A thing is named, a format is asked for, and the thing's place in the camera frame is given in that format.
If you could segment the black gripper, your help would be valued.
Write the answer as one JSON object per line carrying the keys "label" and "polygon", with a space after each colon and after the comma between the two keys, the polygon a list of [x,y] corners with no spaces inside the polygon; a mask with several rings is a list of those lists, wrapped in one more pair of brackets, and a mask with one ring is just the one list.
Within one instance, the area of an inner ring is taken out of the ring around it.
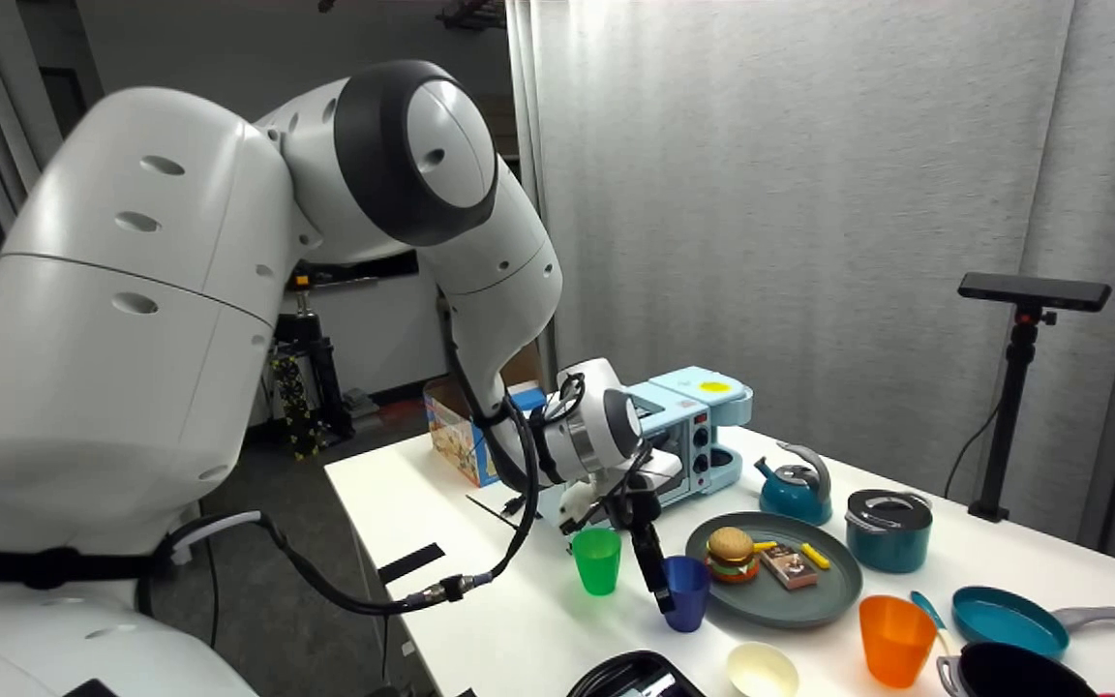
{"label": "black gripper", "polygon": [[652,519],[656,519],[656,499],[641,488],[616,488],[603,499],[607,519],[629,534],[634,544],[634,563],[637,573],[646,582],[646,591],[652,595],[656,612],[668,617],[674,612],[674,591],[668,591],[668,577],[667,577],[667,559],[660,559],[660,542],[652,534]]}

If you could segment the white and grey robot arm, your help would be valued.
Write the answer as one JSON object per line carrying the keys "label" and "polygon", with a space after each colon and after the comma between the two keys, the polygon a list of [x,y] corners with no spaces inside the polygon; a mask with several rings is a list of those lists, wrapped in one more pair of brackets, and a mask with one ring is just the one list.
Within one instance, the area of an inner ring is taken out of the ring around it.
{"label": "white and grey robot arm", "polygon": [[416,255],[494,467],[567,528],[641,532],[674,462],[583,360],[532,409],[504,363],[561,268],[492,131],[434,60],[357,68],[243,119],[118,89],[47,164],[0,248],[0,697],[250,697],[141,588],[211,523],[305,263]]}

